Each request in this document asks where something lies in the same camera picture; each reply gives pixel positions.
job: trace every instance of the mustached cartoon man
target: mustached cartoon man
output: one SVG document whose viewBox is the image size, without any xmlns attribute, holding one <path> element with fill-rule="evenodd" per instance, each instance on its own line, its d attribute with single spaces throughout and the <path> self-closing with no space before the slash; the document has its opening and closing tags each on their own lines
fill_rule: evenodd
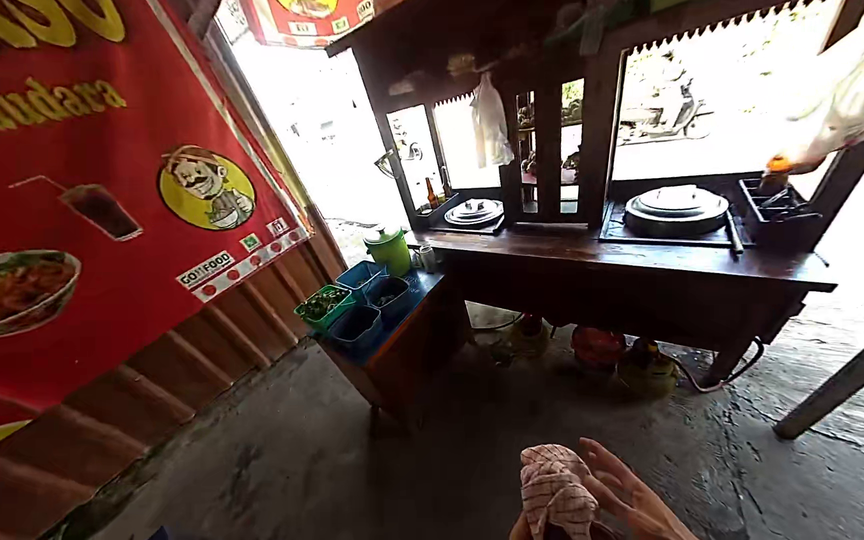
<svg viewBox="0 0 864 540">
<path fill-rule="evenodd" d="M 227 186 L 229 169 L 219 162 L 215 153 L 186 144 L 166 155 L 165 170 L 172 174 L 187 193 L 203 201 L 211 201 L 206 212 L 208 222 L 218 229 L 234 229 L 252 216 L 256 202 L 247 195 Z"/>
</svg>

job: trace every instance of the green lid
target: green lid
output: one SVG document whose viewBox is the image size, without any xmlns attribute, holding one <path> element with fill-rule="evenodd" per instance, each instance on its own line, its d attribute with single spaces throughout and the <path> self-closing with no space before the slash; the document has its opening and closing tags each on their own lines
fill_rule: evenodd
<svg viewBox="0 0 864 540">
<path fill-rule="evenodd" d="M 380 246 L 393 240 L 401 239 L 404 234 L 405 232 L 402 230 L 402 227 L 395 227 L 395 230 L 392 232 L 387 232 L 386 227 L 376 227 L 366 232 L 363 240 L 365 240 L 366 246 Z"/>
</svg>

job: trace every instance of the white plastic bag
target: white plastic bag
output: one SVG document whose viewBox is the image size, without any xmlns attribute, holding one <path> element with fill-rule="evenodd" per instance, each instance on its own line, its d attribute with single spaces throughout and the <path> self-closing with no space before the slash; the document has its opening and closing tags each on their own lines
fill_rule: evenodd
<svg viewBox="0 0 864 540">
<path fill-rule="evenodd" d="M 791 141 L 768 165 L 776 172 L 808 171 L 829 153 L 864 141 L 864 19 L 809 66 L 800 66 L 794 79 L 789 91 L 812 94 L 799 95 L 798 110 L 786 118 Z"/>
<path fill-rule="evenodd" d="M 505 124 L 505 108 L 492 78 L 486 72 L 472 96 L 472 124 L 475 127 L 475 154 L 479 168 L 508 165 L 515 155 L 509 144 L 509 129 Z"/>
</svg>

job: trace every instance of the food cart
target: food cart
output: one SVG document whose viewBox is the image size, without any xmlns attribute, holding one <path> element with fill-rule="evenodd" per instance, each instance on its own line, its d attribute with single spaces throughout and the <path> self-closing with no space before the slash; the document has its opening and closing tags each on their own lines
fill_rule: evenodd
<svg viewBox="0 0 864 540">
<path fill-rule="evenodd" d="M 810 199 L 789 192 L 788 204 L 808 219 L 776 219 L 760 207 L 761 171 L 612 182 L 622 78 L 633 50 L 781 8 L 774 0 L 602 6 L 412 0 L 327 52 L 354 52 L 413 230 L 410 241 L 441 253 L 465 300 L 539 314 L 555 326 L 575 323 L 714 351 L 703 381 L 713 385 L 734 372 L 753 343 L 770 343 L 810 292 L 835 289 L 828 264 L 813 250 L 864 172 L 864 143 L 834 157 Z M 863 11 L 864 2 L 844 2 L 825 46 L 855 28 Z M 434 108 L 468 95 L 486 71 L 502 97 L 514 159 L 499 167 L 500 186 L 456 188 L 438 207 L 417 208 L 414 179 L 403 168 L 415 151 L 396 151 L 390 117 L 425 109 L 435 160 L 448 181 Z M 576 79 L 584 80 L 582 146 L 579 195 L 569 205 L 561 200 L 561 136 L 576 120 L 562 112 L 562 88 Z M 526 122 L 523 101 L 532 116 Z M 523 139 L 532 142 L 534 158 L 523 154 L 533 150 Z M 533 162 L 527 174 L 526 160 Z M 530 182 L 537 204 L 528 197 Z M 621 225 L 628 225 L 622 213 L 632 212 L 639 196 L 691 185 L 721 198 L 722 227 L 655 235 Z M 446 212 L 470 198 L 501 200 L 501 226 L 457 230 L 443 223 Z"/>
</svg>

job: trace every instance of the iced drink graphic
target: iced drink graphic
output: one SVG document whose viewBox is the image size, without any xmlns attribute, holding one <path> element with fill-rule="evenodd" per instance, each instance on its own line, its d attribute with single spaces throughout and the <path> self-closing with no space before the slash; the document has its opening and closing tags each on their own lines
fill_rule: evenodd
<svg viewBox="0 0 864 540">
<path fill-rule="evenodd" d="M 112 240 L 131 240 L 142 234 L 142 227 L 126 212 L 114 195 L 98 183 L 65 187 L 45 176 L 23 179 L 10 185 L 15 188 L 35 180 L 42 180 L 61 190 L 58 200 L 66 203 L 76 214 L 99 228 Z"/>
</svg>

